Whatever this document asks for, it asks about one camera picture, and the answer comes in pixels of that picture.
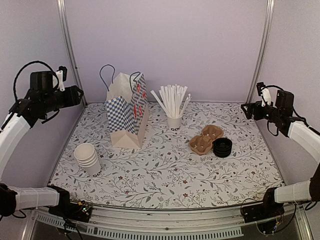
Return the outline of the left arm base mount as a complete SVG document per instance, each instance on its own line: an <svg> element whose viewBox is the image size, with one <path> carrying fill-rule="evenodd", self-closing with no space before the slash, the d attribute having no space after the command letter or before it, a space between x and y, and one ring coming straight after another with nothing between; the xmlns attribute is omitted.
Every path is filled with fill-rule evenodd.
<svg viewBox="0 0 320 240"><path fill-rule="evenodd" d="M57 206L50 206L48 212L64 219L88 223L92 210L92 205L82 200L78 203L66 201Z"/></svg>

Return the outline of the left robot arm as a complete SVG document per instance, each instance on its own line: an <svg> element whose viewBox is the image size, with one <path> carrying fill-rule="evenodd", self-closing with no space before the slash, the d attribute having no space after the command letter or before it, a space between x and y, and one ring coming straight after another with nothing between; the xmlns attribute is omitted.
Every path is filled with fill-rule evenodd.
<svg viewBox="0 0 320 240"><path fill-rule="evenodd" d="M83 91L76 85L65 87L67 69L60 66L56 72L38 71L30 75L26 96L10 108L0 127L0 170L4 171L12 153L24 135L38 120L44 123L48 113L59 113L62 108L77 106ZM3 217L16 211L47 207L49 213L64 219L88 222L89 207L84 201L72 203L70 193L57 186L40 188L0 185L0 214Z"/></svg>

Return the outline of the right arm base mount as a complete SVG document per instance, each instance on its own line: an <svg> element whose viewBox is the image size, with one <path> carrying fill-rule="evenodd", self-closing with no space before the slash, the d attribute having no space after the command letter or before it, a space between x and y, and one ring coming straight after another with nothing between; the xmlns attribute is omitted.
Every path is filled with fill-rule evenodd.
<svg viewBox="0 0 320 240"><path fill-rule="evenodd" d="M265 234L274 234L282 222L283 214L285 213L283 204L276 207L265 207L263 203L254 204L249 206L241 206L240 213L243 216L245 223L253 223L262 220L266 220L269 218L273 218L273 220L261 222L257 224L258 230Z"/></svg>

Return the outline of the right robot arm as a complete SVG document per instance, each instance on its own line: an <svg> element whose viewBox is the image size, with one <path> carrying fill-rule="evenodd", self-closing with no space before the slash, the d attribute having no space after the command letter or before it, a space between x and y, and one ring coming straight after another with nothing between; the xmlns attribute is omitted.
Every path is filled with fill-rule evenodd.
<svg viewBox="0 0 320 240"><path fill-rule="evenodd" d="M279 89L275 105L265 99L269 90L264 87L260 90L262 100L245 103L240 107L248 120L267 120L275 124L278 133L293 140L305 149L314 160L320 162L320 134L307 126L303 118L293 116L294 95L291 92ZM284 203L305 203L320 201L320 168L317 167L314 175L306 181L291 185L272 187L264 194L258 213L262 218L269 218Z"/></svg>

